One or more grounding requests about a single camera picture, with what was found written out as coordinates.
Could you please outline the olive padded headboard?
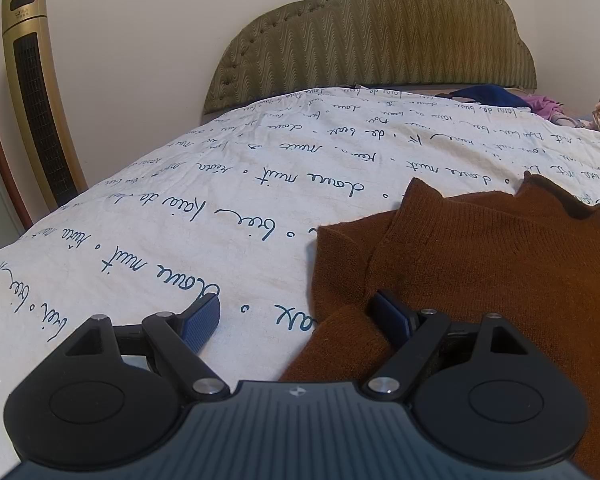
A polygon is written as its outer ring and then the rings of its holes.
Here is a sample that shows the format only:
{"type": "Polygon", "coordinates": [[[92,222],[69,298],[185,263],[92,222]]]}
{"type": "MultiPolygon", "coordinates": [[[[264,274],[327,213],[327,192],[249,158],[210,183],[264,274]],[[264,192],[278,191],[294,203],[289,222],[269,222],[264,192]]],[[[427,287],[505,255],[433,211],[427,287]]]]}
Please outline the olive padded headboard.
{"type": "Polygon", "coordinates": [[[505,0],[300,0],[226,47],[204,114],[322,87],[498,84],[533,89],[532,54],[505,0]]]}

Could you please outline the purple garment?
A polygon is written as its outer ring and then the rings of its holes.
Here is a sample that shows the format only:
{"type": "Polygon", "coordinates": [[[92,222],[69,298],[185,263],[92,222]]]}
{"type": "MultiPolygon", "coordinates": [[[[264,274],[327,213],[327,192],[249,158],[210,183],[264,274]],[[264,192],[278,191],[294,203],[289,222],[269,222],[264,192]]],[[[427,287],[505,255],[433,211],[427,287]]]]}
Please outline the purple garment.
{"type": "Polygon", "coordinates": [[[554,125],[572,128],[586,128],[588,126],[582,119],[568,116],[562,108],[562,103],[554,101],[548,96],[527,94],[522,99],[529,105],[534,114],[539,115],[554,125]]]}

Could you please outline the gold tower fan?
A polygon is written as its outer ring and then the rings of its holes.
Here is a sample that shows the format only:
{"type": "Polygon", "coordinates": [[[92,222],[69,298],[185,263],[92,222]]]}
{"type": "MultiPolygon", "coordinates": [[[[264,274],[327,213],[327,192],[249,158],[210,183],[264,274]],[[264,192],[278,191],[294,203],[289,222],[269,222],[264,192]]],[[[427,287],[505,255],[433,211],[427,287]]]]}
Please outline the gold tower fan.
{"type": "Polygon", "coordinates": [[[2,0],[2,33],[20,136],[46,206],[55,210],[87,184],[61,102],[46,0],[2,0]]]}

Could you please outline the brown knit sweater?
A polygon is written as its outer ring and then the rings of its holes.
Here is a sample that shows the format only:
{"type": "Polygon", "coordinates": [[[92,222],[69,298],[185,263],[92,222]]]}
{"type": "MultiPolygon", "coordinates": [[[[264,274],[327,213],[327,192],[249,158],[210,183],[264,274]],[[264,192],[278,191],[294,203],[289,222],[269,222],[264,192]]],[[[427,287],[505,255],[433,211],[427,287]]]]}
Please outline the brown knit sweater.
{"type": "Polygon", "coordinates": [[[322,226],[317,326],[287,382],[363,379],[390,354],[367,316],[378,290],[455,321],[498,312],[580,389],[590,426],[577,463],[600,479],[600,205],[526,174],[515,194],[445,197],[411,180],[399,209],[322,226]]]}

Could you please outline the white script-print duvet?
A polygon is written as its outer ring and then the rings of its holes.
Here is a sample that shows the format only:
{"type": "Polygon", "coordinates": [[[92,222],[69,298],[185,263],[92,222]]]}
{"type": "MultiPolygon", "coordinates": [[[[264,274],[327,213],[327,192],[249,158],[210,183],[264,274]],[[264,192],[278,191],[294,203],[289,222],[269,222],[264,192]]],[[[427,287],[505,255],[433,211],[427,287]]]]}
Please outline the white script-print duvet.
{"type": "Polygon", "coordinates": [[[18,458],[9,393],[87,318],[135,324],[215,292],[204,360],[277,378],[306,344],[315,231],[542,174],[600,204],[600,133],[523,108],[380,89],[311,89],[231,110],[144,155],[0,249],[0,478],[18,458]]]}

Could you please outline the dark blue garment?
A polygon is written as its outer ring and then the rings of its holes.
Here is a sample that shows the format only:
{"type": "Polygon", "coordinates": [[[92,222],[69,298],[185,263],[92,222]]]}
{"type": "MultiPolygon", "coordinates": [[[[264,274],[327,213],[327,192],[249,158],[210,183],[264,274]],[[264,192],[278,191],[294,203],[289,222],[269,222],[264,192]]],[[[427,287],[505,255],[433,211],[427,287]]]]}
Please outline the dark blue garment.
{"type": "Polygon", "coordinates": [[[496,84],[476,84],[451,92],[437,94],[437,98],[445,98],[465,103],[478,103],[496,107],[528,107],[529,103],[496,84]]]}

